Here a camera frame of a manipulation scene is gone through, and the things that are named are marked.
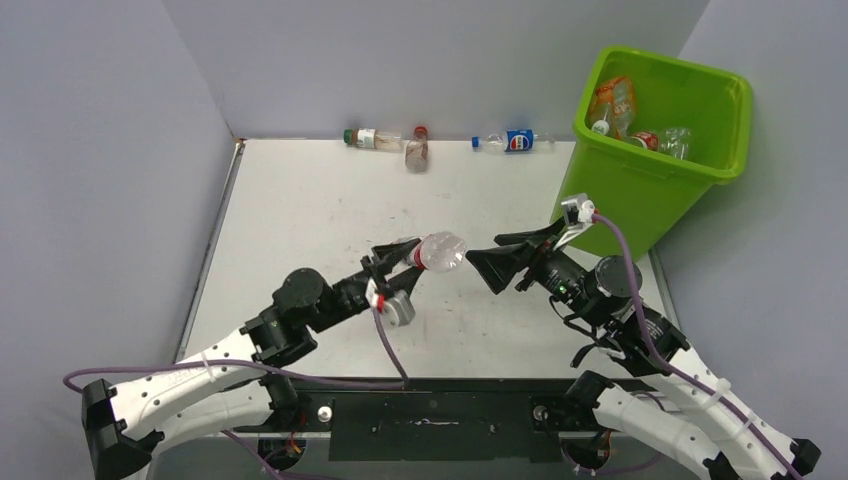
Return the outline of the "red blue label bottle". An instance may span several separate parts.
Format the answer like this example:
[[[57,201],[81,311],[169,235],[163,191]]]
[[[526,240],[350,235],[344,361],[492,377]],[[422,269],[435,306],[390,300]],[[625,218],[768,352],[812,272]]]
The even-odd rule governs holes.
[[[404,262],[421,270],[444,273],[457,268],[464,260],[466,241],[450,231],[430,233],[421,237],[402,237],[395,244],[418,240]]]

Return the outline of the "red cap small bottle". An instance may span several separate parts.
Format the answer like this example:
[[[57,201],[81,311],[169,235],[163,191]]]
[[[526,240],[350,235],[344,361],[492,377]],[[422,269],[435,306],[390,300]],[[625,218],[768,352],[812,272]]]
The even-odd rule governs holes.
[[[405,166],[408,172],[424,173],[428,167],[428,130],[418,126],[406,145]]]

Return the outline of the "red label clear bottle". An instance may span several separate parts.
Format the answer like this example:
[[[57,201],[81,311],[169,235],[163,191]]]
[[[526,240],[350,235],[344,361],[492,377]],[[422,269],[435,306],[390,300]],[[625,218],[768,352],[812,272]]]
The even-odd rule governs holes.
[[[651,130],[632,132],[630,135],[623,137],[622,140],[627,144],[649,151],[658,151],[660,147],[659,134]]]

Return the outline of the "orange bottle white cap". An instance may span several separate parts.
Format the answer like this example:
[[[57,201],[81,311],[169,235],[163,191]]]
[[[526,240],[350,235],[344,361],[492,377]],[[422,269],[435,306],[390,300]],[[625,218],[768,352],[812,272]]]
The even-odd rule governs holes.
[[[621,139],[627,135],[637,115],[632,80],[614,77],[600,84],[590,102],[586,125],[598,134]]]

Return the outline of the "blue label water bottle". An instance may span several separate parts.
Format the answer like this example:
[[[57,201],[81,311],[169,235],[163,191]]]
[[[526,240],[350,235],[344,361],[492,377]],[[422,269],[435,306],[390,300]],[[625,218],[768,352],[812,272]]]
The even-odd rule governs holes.
[[[692,143],[692,132],[686,127],[668,127],[659,132],[657,151],[670,157],[687,160]]]

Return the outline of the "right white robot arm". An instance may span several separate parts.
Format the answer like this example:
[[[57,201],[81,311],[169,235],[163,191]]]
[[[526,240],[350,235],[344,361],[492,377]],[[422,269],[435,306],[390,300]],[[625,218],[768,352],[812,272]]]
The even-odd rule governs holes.
[[[466,255],[494,293],[508,286],[519,291],[543,287],[552,302],[568,307],[565,325],[676,407],[668,413],[649,406],[588,371],[568,390],[569,421],[579,428],[597,424],[625,433],[701,479],[801,479],[810,474],[820,459],[819,447],[765,422],[705,364],[677,327],[644,303],[628,247],[589,270],[565,254],[564,246],[588,227],[585,221],[557,221],[541,230],[498,235],[494,248]]]

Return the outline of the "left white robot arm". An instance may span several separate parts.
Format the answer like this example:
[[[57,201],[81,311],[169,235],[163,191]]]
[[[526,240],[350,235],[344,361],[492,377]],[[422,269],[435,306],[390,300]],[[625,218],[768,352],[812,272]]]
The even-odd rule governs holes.
[[[95,477],[125,479],[167,448],[221,430],[290,428],[303,402],[284,367],[316,349],[314,334],[367,310],[413,318],[410,295],[423,271],[392,271],[420,243],[375,246],[360,271],[335,284],[315,269],[294,270],[270,306],[210,347],[146,368],[136,380],[83,387],[81,420]]]

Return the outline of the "green plastic bin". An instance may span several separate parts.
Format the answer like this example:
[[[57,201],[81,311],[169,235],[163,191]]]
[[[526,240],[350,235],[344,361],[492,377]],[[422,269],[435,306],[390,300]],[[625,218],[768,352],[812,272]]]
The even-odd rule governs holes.
[[[692,134],[684,159],[594,133],[587,125],[595,90],[616,77],[635,87],[635,131],[683,127]],[[644,256],[713,186],[745,170],[753,90],[742,76],[621,45],[598,55],[572,128],[576,143],[559,195],[585,193]]]

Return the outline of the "far pepsi bottle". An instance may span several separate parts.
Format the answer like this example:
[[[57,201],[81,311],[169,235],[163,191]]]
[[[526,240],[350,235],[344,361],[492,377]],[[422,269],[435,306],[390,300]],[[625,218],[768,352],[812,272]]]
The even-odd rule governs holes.
[[[556,139],[552,135],[536,133],[532,129],[514,129],[486,136],[474,136],[470,142],[474,151],[512,155],[552,151]]]

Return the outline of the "green cap brown bottle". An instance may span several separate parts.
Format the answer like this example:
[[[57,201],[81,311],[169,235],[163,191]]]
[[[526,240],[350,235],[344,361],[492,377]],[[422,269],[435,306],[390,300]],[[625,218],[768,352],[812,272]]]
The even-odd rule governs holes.
[[[372,128],[350,128],[343,131],[347,146],[366,150],[400,151],[403,137],[400,133]]]

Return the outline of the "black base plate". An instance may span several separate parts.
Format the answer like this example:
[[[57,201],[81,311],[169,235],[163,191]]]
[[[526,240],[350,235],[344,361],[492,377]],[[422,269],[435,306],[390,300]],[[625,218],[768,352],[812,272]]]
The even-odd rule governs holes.
[[[261,439],[293,433],[324,443],[332,462],[554,462],[554,438],[594,440],[601,428],[566,398],[570,379],[414,379],[408,389],[342,390],[303,381],[300,396],[258,426]]]

